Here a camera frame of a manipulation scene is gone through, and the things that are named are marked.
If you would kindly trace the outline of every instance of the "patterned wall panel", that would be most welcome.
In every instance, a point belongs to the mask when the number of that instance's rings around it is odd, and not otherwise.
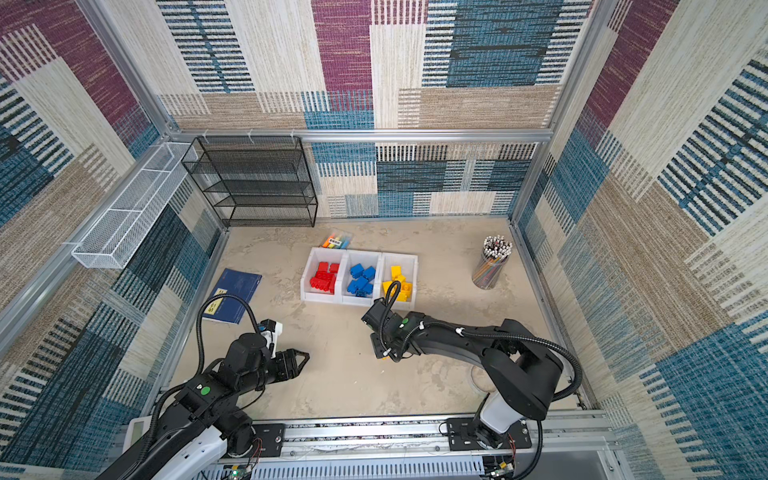
[[[355,129],[547,126],[592,3],[104,2],[180,127]]]
[[[158,133],[74,1],[0,9],[1,310]],[[104,433],[146,399],[157,368],[131,369],[129,354],[161,361],[183,302],[159,293],[145,312],[112,288],[129,271],[76,268],[3,357],[3,478],[97,471]]]
[[[158,133],[73,0],[1,0],[0,309]]]
[[[536,144],[304,144],[318,217],[507,214]]]
[[[768,4],[618,2],[520,226],[636,478],[768,478]]]
[[[4,478],[92,477],[141,411],[220,236],[194,188],[182,183],[124,270],[77,266],[2,359]]]

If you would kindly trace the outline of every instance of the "white plastic bin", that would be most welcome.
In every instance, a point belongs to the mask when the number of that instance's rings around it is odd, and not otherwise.
[[[413,293],[408,302],[395,302],[393,310],[413,310],[416,305],[416,277],[419,275],[419,258],[416,255],[405,255],[404,253],[382,253],[381,280],[379,281],[379,296],[385,296],[386,292],[382,283],[392,280],[392,266],[400,265],[402,274],[406,276],[406,282],[413,284]]]
[[[346,265],[346,250],[314,247],[310,251],[310,257],[306,259],[304,274],[301,276],[301,300],[307,302],[341,303],[341,290],[343,272],[349,270]],[[317,273],[320,262],[338,263],[339,272],[336,274],[336,286],[333,294],[323,292],[310,285],[310,280]]]
[[[347,261],[344,275],[341,280],[341,303],[344,305],[372,306],[373,299],[379,298],[379,291],[382,289],[381,269],[379,268],[382,254],[380,252],[366,252],[363,250],[346,250]],[[357,264],[362,268],[372,266],[376,269],[376,276],[373,278],[373,293],[370,297],[355,296],[346,291],[349,282],[353,280],[349,274],[349,269]]]

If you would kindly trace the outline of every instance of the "black metal mesh rack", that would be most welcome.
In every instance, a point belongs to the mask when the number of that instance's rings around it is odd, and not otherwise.
[[[299,138],[198,137],[183,163],[228,227],[315,226],[317,195]]]

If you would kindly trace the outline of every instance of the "table surface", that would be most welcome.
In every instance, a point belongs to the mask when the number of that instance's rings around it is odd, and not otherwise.
[[[283,324],[278,349],[295,348],[312,356],[301,376],[267,386],[261,400],[247,409],[254,419],[301,419],[366,415],[421,415],[474,412],[483,394],[470,381],[471,366],[444,356],[414,356],[394,363],[377,359],[371,330],[360,317],[367,307],[303,303],[299,285],[310,248],[332,228],[354,234],[351,248],[419,256],[416,308],[436,319],[473,326],[499,325],[516,319],[535,335],[551,338],[517,251],[513,251],[492,290],[477,288],[470,278],[482,241],[501,234],[510,239],[503,218],[441,218],[376,222],[318,223],[316,228],[236,227],[209,289],[223,269],[263,276],[250,305],[257,321]],[[251,330],[205,321],[206,364],[225,356],[230,343]],[[172,385],[188,379],[197,367],[194,332],[184,347]],[[492,385],[475,369],[476,383]],[[245,405],[255,398],[240,398]],[[574,396],[556,409],[576,408]]]

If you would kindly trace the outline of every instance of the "blue notebook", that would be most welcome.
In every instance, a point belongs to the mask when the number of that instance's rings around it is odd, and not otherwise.
[[[225,268],[208,298],[218,293],[229,293],[230,295],[237,295],[246,302],[250,302],[260,281],[261,275],[256,273],[238,272],[237,270]],[[203,318],[215,322],[239,324],[244,314],[245,307],[242,303],[231,298],[224,298],[211,303],[205,309]]]

